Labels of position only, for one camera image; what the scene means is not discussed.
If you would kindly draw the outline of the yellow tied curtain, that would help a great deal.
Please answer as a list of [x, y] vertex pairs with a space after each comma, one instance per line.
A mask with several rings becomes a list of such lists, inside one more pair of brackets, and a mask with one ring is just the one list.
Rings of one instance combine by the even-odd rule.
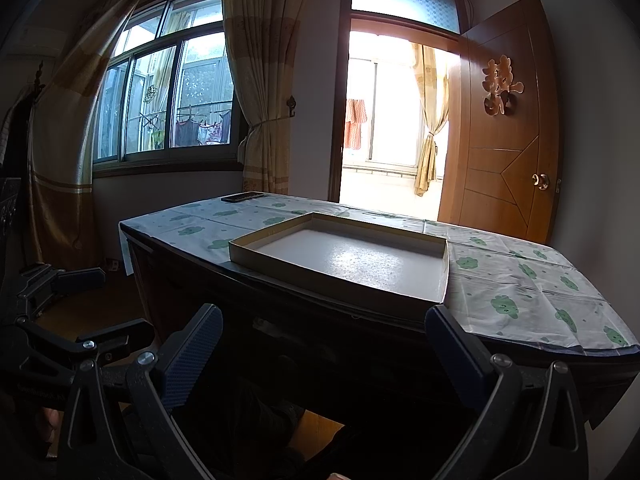
[[290, 187], [293, 72], [305, 0], [222, 0], [236, 98], [248, 123], [239, 145], [245, 191]]

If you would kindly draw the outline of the balcony yellow curtain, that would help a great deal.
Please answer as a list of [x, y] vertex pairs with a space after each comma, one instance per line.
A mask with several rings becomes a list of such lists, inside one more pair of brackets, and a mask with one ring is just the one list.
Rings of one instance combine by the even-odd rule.
[[445, 55], [424, 44], [413, 44], [413, 73], [418, 85], [424, 133], [416, 164], [414, 194], [422, 197], [437, 179], [437, 136], [449, 120], [450, 78]]

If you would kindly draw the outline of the shallow cardboard box tray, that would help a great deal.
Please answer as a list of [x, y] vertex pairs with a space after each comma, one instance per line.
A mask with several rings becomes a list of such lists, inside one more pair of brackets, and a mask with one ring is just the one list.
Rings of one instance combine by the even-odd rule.
[[420, 320], [448, 289], [446, 238], [318, 212], [237, 237], [229, 254], [268, 278], [392, 318]]

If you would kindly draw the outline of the window with dark frame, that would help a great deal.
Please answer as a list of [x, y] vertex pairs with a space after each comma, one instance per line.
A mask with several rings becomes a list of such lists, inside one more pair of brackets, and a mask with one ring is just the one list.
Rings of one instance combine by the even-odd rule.
[[105, 73], [93, 126], [99, 167], [234, 159], [235, 99], [222, 0], [134, 11]]

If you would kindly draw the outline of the brass door knob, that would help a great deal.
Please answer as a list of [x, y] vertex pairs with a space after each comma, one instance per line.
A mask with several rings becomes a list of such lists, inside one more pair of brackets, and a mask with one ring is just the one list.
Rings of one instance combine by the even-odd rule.
[[545, 191], [550, 186], [550, 179], [548, 174], [533, 174], [532, 175], [533, 186], [537, 190]]

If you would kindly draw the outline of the double happiness door ornament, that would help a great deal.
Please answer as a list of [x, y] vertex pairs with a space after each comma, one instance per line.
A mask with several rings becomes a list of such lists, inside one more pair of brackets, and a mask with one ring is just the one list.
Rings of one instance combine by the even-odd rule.
[[483, 105], [489, 116], [512, 115], [515, 112], [516, 97], [524, 92], [524, 84], [514, 79], [512, 61], [501, 55], [498, 61], [491, 58], [482, 69], [482, 86], [486, 92]]

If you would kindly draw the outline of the orange striped left curtain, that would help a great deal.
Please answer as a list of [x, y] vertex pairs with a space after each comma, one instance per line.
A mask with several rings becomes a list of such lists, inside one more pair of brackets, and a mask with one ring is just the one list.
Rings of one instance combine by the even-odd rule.
[[80, 26], [32, 111], [30, 234], [36, 260], [62, 269], [94, 257], [90, 119], [119, 35], [141, 0], [113, 0]]

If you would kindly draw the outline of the curtain tieback wall hook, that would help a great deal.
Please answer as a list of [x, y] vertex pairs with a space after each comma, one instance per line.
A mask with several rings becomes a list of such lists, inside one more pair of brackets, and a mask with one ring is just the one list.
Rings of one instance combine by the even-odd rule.
[[286, 100], [285, 104], [288, 107], [288, 116], [294, 117], [295, 116], [295, 109], [296, 109], [296, 106], [297, 106], [297, 102], [296, 102], [296, 99], [294, 98], [294, 96], [290, 96]]

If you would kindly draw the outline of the black smartphone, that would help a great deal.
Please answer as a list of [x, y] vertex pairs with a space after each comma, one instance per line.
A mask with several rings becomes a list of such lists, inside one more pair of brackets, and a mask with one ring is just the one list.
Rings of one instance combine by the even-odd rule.
[[247, 200], [254, 200], [255, 198], [259, 198], [262, 196], [264, 196], [263, 192], [250, 191], [250, 192], [241, 192], [241, 193], [227, 195], [227, 196], [221, 197], [221, 200], [224, 203], [237, 204], [237, 203], [246, 202]]

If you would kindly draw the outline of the wooden door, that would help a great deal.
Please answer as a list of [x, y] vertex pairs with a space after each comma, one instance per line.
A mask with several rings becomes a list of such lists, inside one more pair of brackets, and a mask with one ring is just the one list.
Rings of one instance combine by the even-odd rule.
[[[558, 203], [562, 126], [544, 7], [540, 0], [518, 0], [462, 34], [458, 45], [438, 218], [546, 244]], [[482, 69], [503, 54], [525, 89], [512, 115], [489, 116]], [[533, 174], [548, 174], [548, 190], [533, 186]]]

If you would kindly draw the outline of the green cloud print tablecloth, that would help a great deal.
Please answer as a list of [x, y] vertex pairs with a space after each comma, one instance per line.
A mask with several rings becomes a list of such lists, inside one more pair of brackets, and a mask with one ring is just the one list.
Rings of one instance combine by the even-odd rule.
[[446, 304], [469, 333], [583, 354], [614, 356], [639, 350], [631, 329], [567, 258], [552, 247], [519, 238], [276, 194], [236, 204], [221, 198], [199, 200], [126, 219], [118, 227], [228, 266], [232, 238], [308, 212], [446, 238]]

